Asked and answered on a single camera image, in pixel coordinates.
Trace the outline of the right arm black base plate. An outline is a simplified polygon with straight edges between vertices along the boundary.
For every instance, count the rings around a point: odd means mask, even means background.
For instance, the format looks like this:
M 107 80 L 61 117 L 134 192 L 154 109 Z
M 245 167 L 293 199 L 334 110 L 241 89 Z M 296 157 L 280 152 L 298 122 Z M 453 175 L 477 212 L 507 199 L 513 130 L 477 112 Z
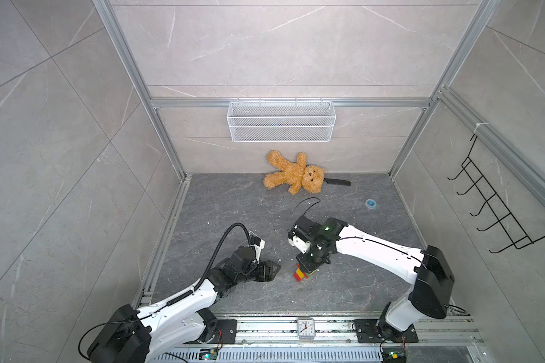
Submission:
M 359 343 L 418 343 L 419 338 L 413 325 L 405 331 L 397 331 L 379 319 L 355 319 L 352 324 Z

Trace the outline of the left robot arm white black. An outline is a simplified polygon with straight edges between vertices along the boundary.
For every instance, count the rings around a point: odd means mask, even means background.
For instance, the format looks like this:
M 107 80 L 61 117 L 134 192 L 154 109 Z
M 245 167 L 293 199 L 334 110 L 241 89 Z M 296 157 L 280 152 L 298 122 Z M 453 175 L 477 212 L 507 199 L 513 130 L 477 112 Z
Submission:
M 206 278 L 160 302 L 117 309 L 86 351 L 90 362 L 150 362 L 177 345 L 216 334 L 210 307 L 245 282 L 273 281 L 281 266 L 260 258 L 260 244 L 240 246 L 212 267 Z

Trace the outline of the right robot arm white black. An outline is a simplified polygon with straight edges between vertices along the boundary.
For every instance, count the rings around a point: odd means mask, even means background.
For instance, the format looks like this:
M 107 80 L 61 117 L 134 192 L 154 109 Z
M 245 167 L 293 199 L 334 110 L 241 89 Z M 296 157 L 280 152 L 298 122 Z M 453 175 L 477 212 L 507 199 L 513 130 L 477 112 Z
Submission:
M 343 255 L 404 281 L 407 290 L 386 303 L 372 328 L 373 334 L 381 340 L 401 342 L 419 320 L 442 320 L 448 316 L 456 279 L 438 247 L 408 247 L 364 232 L 340 219 L 328 218 L 319 223 L 307 216 L 298 217 L 289 228 L 287 239 L 298 251 L 297 280 L 329 264 L 334 255 Z

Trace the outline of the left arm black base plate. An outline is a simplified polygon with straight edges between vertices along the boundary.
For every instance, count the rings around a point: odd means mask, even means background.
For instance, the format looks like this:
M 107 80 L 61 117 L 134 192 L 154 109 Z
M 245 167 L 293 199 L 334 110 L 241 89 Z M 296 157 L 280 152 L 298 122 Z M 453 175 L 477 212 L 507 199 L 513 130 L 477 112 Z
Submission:
M 217 320 L 210 323 L 198 338 L 198 343 L 234 344 L 236 342 L 238 321 L 235 319 Z

